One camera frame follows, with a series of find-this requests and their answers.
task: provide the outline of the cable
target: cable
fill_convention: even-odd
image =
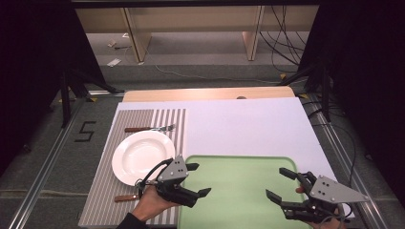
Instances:
[[[315,114],[322,112],[322,108],[315,110],[314,112],[308,114],[308,118],[312,118]]]
[[[287,26],[286,26],[287,7],[286,7],[286,6],[283,6],[283,23],[280,23],[280,19],[279,19],[279,17],[277,16],[277,13],[276,13],[276,11],[274,10],[273,6],[271,6],[271,10],[273,11],[274,16],[276,17],[277,23],[278,23],[279,26],[280,26],[280,32],[282,31],[283,34],[284,34],[284,36],[286,37],[287,44],[289,44],[289,45],[288,45],[288,49],[289,49],[289,52],[290,52],[291,55],[292,55],[292,58],[295,60],[295,62],[297,62],[297,60],[296,60],[295,57],[294,57],[294,54],[293,54],[292,51],[291,51],[291,48],[294,50],[294,52],[295,52],[295,54],[297,55],[297,57],[301,60],[301,57],[298,55],[297,51],[293,48],[292,43],[291,43],[291,41],[289,40],[289,38],[288,38],[288,36],[287,36]]]
[[[344,212],[344,210],[343,210],[343,205],[342,205],[341,203],[338,203],[338,204],[337,204],[337,210],[338,210],[338,213],[339,213],[338,216],[335,215],[335,214],[330,214],[330,216],[328,216],[328,217],[322,219],[322,221],[318,224],[318,228],[321,229],[321,228],[322,228],[322,225],[323,225],[324,223],[326,223],[327,221],[329,221],[330,219],[338,219],[338,220],[339,220],[339,225],[338,225],[337,228],[338,228],[338,229],[341,229],[342,226],[343,226],[343,222],[344,222],[344,220],[345,220],[345,212]]]
[[[267,35],[268,35],[268,37],[270,37],[271,40],[273,40],[274,42],[276,42],[277,44],[279,44],[279,45],[281,45],[281,46],[291,47],[291,48],[294,48],[294,49],[299,50],[299,51],[303,51],[303,50],[304,50],[304,49],[297,48],[297,47],[293,47],[293,46],[290,46],[290,45],[281,43],[280,41],[277,41],[276,39],[274,39],[274,38],[270,35],[270,33],[269,33],[268,31],[267,31]]]
[[[138,194],[139,198],[142,198],[143,195],[143,189],[146,186],[146,182],[148,182],[148,178],[162,165],[169,165],[173,161],[173,158],[168,158],[166,160],[161,161],[159,164],[157,164],[149,173],[146,175],[146,177],[143,180],[137,180],[135,183],[135,186],[138,187]]]
[[[297,36],[300,38],[300,40],[304,43],[304,45],[307,45],[307,43],[304,41],[303,38],[301,38],[300,33],[298,33],[298,31],[296,31],[295,33],[297,33]]]
[[[349,209],[351,209],[351,210],[349,211],[349,213],[345,215],[345,218],[347,218],[348,216],[350,216],[350,215],[352,214],[352,212],[353,212],[353,207],[352,207],[350,204],[348,204],[348,203],[345,203],[345,204],[349,206]]]
[[[127,48],[127,49],[125,50],[125,52],[124,52],[125,60],[128,61],[128,63],[130,63],[130,61],[128,60],[128,58],[127,58],[127,56],[126,56],[126,53],[128,52],[129,49],[130,49],[130,48]]]
[[[126,46],[126,47],[114,47],[115,50],[123,50],[123,49],[128,49],[131,48],[132,46]]]
[[[274,51],[271,51],[271,65],[273,66],[274,69],[276,69],[278,72],[281,73],[297,73],[296,71],[285,71],[285,70],[281,70],[279,68],[276,67],[276,65],[274,64]]]
[[[279,39],[279,37],[280,37],[280,34],[281,34],[281,30],[279,30],[279,33],[278,33],[278,35],[277,35],[277,39],[275,40],[276,43],[274,44],[274,49],[275,49],[275,46],[277,45],[278,39]],[[271,64],[273,65],[273,67],[274,67],[276,70],[281,71],[281,70],[279,70],[279,69],[274,65],[274,50],[271,51]]]
[[[343,132],[345,132],[346,135],[351,139],[352,147],[353,147],[353,159],[352,159],[351,171],[350,171],[350,174],[349,174],[349,186],[352,187],[352,174],[353,174],[353,170],[354,170],[354,164],[355,164],[356,159],[357,159],[357,151],[356,151],[355,142],[354,142],[354,139],[353,139],[352,135],[347,130],[345,130],[344,128],[336,126],[336,125],[332,125],[330,123],[312,125],[312,127],[317,127],[317,126],[330,126],[330,127],[338,128],[338,129],[342,130]]]
[[[158,67],[158,65],[155,65],[156,69],[162,73],[171,73],[171,74],[175,74],[181,77],[187,77],[187,78],[200,78],[200,79],[227,79],[227,80],[233,80],[233,81],[257,81],[257,82],[261,82],[261,83],[267,83],[267,84],[278,84],[279,82],[271,82],[271,81],[264,81],[264,80],[260,80],[260,79],[234,79],[234,78],[227,78],[227,77],[215,77],[215,78],[209,78],[209,77],[204,77],[204,76],[199,76],[199,75],[187,75],[187,74],[180,74],[180,73],[175,73],[175,72],[171,72],[171,71],[164,71],[162,69],[160,69]]]
[[[265,39],[265,37],[263,36],[262,32],[260,31],[259,34],[262,36],[262,38],[265,40],[265,42],[268,44],[269,47],[271,47],[271,49],[275,52],[277,52],[279,55],[283,56],[286,60],[288,60],[289,62],[291,62],[294,65],[298,65],[298,63],[294,60],[291,60],[290,58],[286,57],[285,55],[283,55],[280,51],[276,50],[272,45],[270,45],[270,43],[268,43],[268,41]]]
[[[313,103],[322,103],[322,101],[311,101],[311,102],[303,103],[302,105],[304,106],[304,105],[313,104]]]

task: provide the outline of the gray floor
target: gray floor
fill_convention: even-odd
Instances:
[[[273,37],[277,36],[277,32],[271,34]],[[300,32],[300,35],[306,39],[308,33]],[[294,45],[304,48],[295,32],[289,33],[288,36]],[[122,37],[122,34],[88,34],[88,37],[107,83],[124,90],[272,86],[280,81],[282,73],[272,66],[270,48],[262,38],[259,39],[255,61],[247,61],[239,32],[156,33],[153,34],[148,47],[149,53],[141,64],[134,61],[131,49],[114,50],[107,46],[110,39],[117,41],[115,47],[129,46],[129,39]],[[283,48],[282,52],[289,54],[287,48]],[[107,67],[106,64],[115,58],[121,62],[112,68]],[[273,55],[273,62],[279,69],[288,72],[296,70],[296,66],[278,55]],[[300,82],[302,80],[305,78],[290,85],[297,94],[304,92],[305,82]],[[88,85],[88,89],[100,90],[94,85]],[[320,98],[319,94],[308,96],[309,98],[301,100],[306,112],[310,114],[320,106],[307,102]],[[72,102],[73,107],[78,108],[77,116],[72,128],[66,133],[67,138],[49,176],[46,177],[25,228],[77,228],[78,218],[92,185],[116,106],[122,99],[120,96],[110,95],[92,97],[96,99],[81,104],[78,101]],[[7,228],[11,223],[42,164],[54,150],[53,144],[62,130],[62,107],[59,98],[57,95],[51,105],[53,111],[44,117],[32,140],[28,142],[32,151],[22,152],[0,178],[0,228]],[[351,123],[339,110],[338,102],[333,101],[330,105],[334,128],[314,126],[313,129],[338,181],[348,184],[342,155],[353,158],[356,154],[355,173],[372,197],[378,216],[386,223],[386,228],[403,228],[403,207],[375,168],[373,161],[364,157],[367,152]],[[86,121],[93,122],[86,126],[94,131],[92,140],[77,142],[78,139],[87,137],[79,133]],[[313,125],[325,123],[321,114],[311,117],[310,121]],[[329,131],[334,132],[334,140],[339,141],[340,146],[336,147],[331,143]],[[350,228],[376,228],[372,217],[363,207],[364,205],[354,207],[356,218],[348,224]]]

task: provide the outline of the sleeve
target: sleeve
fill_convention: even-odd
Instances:
[[[128,213],[117,229],[149,229],[145,222]]]

